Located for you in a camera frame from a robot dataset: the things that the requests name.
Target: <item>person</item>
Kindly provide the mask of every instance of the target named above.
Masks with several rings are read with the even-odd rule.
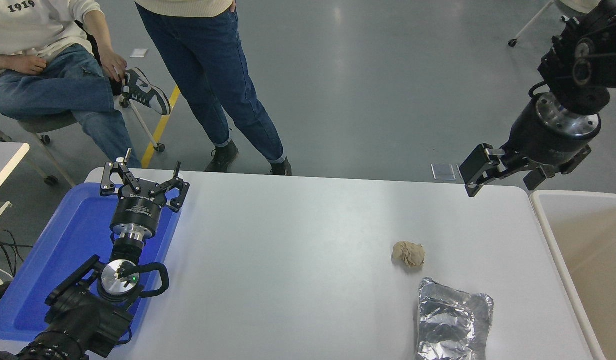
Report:
[[[101,64],[80,25],[96,41]],[[2,115],[31,121],[71,112],[114,161],[133,147],[114,96],[124,94],[162,115],[171,112],[166,94],[127,66],[113,50],[95,0],[0,0]],[[127,165],[141,168],[134,153]]]
[[[226,173],[239,150],[235,127],[271,164],[292,175],[275,125],[248,75],[234,0],[135,0],[141,20],[194,117],[215,146],[205,171]]]

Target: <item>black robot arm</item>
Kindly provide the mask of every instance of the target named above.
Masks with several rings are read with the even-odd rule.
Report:
[[[110,224],[118,238],[113,241],[109,262],[93,255],[68,276],[46,298],[50,307],[45,316],[48,325],[33,342],[17,355],[0,351],[0,360],[88,360],[91,351],[108,357],[128,333],[134,315],[132,305],[141,298],[159,296],[169,287],[166,266],[159,262],[139,264],[146,240],[154,237],[163,207],[178,212],[184,203],[189,183],[179,178],[177,163],[173,179],[158,184],[135,178],[125,159],[107,162],[100,186],[102,196],[118,194],[119,203]],[[118,174],[123,185],[117,191],[110,180]],[[177,197],[167,203],[166,193],[178,189]],[[159,272],[161,287],[143,291],[141,274]],[[98,296],[91,291],[96,287]]]
[[[591,152],[601,130],[599,112],[616,88],[616,0],[602,0],[589,14],[571,18],[541,58],[543,82],[501,148],[478,145],[459,166],[468,196],[486,184],[530,171],[528,190],[556,174],[570,174]],[[535,93],[547,85],[547,93]]]

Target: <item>black shoe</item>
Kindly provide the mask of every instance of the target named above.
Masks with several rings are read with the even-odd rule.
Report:
[[[239,150],[232,140],[226,146],[215,147],[212,151],[212,161],[205,168],[206,173],[227,173],[228,166],[235,161],[238,154]]]
[[[293,168],[290,166],[290,162],[288,162],[288,158],[286,157],[281,164],[270,164],[272,169],[270,173],[273,175],[281,175],[281,176],[292,176]]]

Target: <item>blue jeans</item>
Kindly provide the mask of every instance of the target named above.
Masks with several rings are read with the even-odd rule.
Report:
[[[230,141],[224,109],[235,127],[271,164],[286,159],[269,114],[257,100],[237,30],[237,12],[212,18],[155,14],[137,5],[143,24],[215,146]]]
[[[83,132],[111,161],[134,148],[121,112],[115,110],[110,81],[81,45],[66,48],[39,76],[7,70],[0,76],[0,113],[17,121],[72,112]],[[129,167],[141,168],[136,155]]]

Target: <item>yellow floor line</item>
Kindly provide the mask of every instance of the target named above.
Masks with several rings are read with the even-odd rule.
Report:
[[[170,114],[173,114],[173,111],[175,110],[175,104],[177,104],[177,100],[180,98],[180,95],[182,95],[180,88],[178,86],[175,86],[175,89],[172,91],[172,95],[170,96]],[[170,119],[170,115],[164,115],[161,117],[161,120],[157,125],[157,129],[155,129],[154,134],[152,135],[152,137],[154,137],[154,141],[159,142],[159,140],[161,140],[162,135],[164,134],[164,130],[166,130],[168,120]],[[150,166],[153,155],[155,155],[155,148],[153,148],[152,143],[149,143],[148,148],[146,148],[146,151],[143,153],[143,157],[141,158],[142,168],[146,169],[148,168],[148,166]]]

